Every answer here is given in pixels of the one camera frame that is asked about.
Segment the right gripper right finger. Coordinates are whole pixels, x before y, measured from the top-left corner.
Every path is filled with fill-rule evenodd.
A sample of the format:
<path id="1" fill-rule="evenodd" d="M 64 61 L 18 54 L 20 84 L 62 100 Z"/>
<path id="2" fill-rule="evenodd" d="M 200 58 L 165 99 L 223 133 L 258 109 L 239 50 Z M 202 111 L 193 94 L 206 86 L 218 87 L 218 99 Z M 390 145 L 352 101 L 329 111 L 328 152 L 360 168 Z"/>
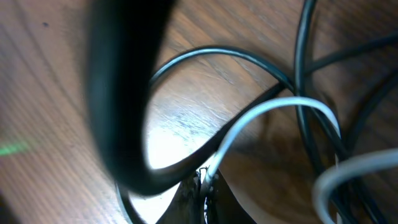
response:
<path id="1" fill-rule="evenodd" d="M 205 221 L 209 224 L 256 224 L 237 201 L 219 170 L 206 196 L 205 205 Z"/>

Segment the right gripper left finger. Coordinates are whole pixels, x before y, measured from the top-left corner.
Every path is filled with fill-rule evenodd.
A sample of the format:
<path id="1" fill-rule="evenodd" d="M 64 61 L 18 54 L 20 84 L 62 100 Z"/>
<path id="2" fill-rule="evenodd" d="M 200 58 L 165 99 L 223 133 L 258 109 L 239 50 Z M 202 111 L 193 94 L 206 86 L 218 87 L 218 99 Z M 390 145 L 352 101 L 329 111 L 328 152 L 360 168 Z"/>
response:
<path id="1" fill-rule="evenodd" d="M 201 223 L 199 206 L 200 175 L 195 171 L 181 181 L 178 189 L 157 224 L 199 224 Z"/>

